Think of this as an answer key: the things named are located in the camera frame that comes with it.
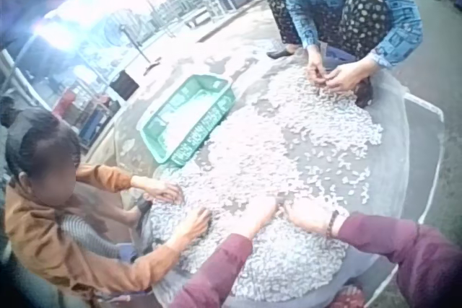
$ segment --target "red object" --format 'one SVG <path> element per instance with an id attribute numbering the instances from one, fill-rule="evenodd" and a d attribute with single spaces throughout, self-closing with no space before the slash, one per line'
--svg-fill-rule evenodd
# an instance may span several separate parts
<path id="1" fill-rule="evenodd" d="M 61 99 L 56 103 L 53 111 L 51 111 L 55 116 L 62 118 L 66 113 L 67 109 L 71 107 L 72 103 L 75 101 L 76 95 L 70 89 L 64 91 Z"/>

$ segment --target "shoe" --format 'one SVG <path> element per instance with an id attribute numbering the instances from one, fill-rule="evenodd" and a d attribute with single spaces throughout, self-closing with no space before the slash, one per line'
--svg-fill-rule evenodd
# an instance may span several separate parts
<path id="1" fill-rule="evenodd" d="M 290 53 L 286 48 L 279 52 L 266 52 L 266 55 L 271 59 L 279 59 L 282 57 L 290 57 L 293 56 L 294 53 Z"/>
<path id="2" fill-rule="evenodd" d="M 356 106 L 364 108 L 370 105 L 374 92 L 372 90 L 372 84 L 370 83 L 370 77 L 363 79 L 354 91 L 356 95 Z"/>

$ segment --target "hand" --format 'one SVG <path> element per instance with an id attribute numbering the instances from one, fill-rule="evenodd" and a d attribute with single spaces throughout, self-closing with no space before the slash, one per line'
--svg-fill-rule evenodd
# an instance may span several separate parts
<path id="1" fill-rule="evenodd" d="M 277 210 L 276 198 L 254 198 L 249 202 L 233 233 L 253 239 L 274 216 Z"/>
<path id="2" fill-rule="evenodd" d="M 192 242 L 209 228 L 211 216 L 212 213 L 204 207 L 191 211 L 176 227 L 174 235 Z"/>
<path id="3" fill-rule="evenodd" d="M 289 220 L 296 226 L 318 234 L 326 234 L 333 212 L 311 198 L 296 200 L 292 206 L 286 203 L 284 209 Z"/>
<path id="4" fill-rule="evenodd" d="M 315 84 L 326 83 L 326 70 L 323 65 L 323 57 L 319 52 L 318 46 L 311 45 L 307 48 L 308 66 L 306 68 L 309 80 Z"/>
<path id="5" fill-rule="evenodd" d="M 326 86 L 333 92 L 352 90 L 379 68 L 379 65 L 368 57 L 354 63 L 339 65 L 327 75 Z"/>
<path id="6" fill-rule="evenodd" d="M 149 177 L 133 176 L 131 186 L 146 191 L 143 197 L 148 201 L 152 201 L 152 199 L 168 203 L 181 203 L 183 201 L 183 191 L 173 183 Z"/>

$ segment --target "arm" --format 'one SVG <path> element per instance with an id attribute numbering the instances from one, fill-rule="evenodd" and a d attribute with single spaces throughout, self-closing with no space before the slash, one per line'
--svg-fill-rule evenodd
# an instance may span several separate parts
<path id="1" fill-rule="evenodd" d="M 379 66 L 403 61 L 422 41 L 422 20 L 414 0 L 385 0 L 393 23 L 390 32 L 369 54 Z"/>
<path id="2" fill-rule="evenodd" d="M 170 307 L 222 306 L 251 253 L 252 241 L 231 234 L 183 287 Z"/>
<path id="3" fill-rule="evenodd" d="M 131 188 L 132 176 L 118 167 L 105 165 L 80 165 L 76 173 L 77 182 L 116 193 Z"/>
<path id="4" fill-rule="evenodd" d="M 310 16 L 310 0 L 286 0 L 287 10 L 294 21 L 303 48 L 318 43 L 318 31 Z"/>
<path id="5" fill-rule="evenodd" d="M 58 225 L 33 211 L 9 223 L 7 232 L 14 254 L 33 273 L 71 289 L 88 299 L 95 293 L 141 291 L 159 281 L 178 261 L 186 247 L 184 239 L 174 239 L 129 265 L 82 249 Z"/>
<path id="6" fill-rule="evenodd" d="M 171 308 L 221 307 L 244 262 L 252 253 L 252 239 L 276 212 L 275 198 L 252 200 L 234 232 L 199 268 L 170 305 Z"/>
<path id="7" fill-rule="evenodd" d="M 460 249 L 435 229 L 413 221 L 355 214 L 336 220 L 333 235 L 337 233 L 358 250 L 398 264 L 398 286 L 412 307 L 430 307 L 429 302 L 438 300 L 462 263 Z"/>

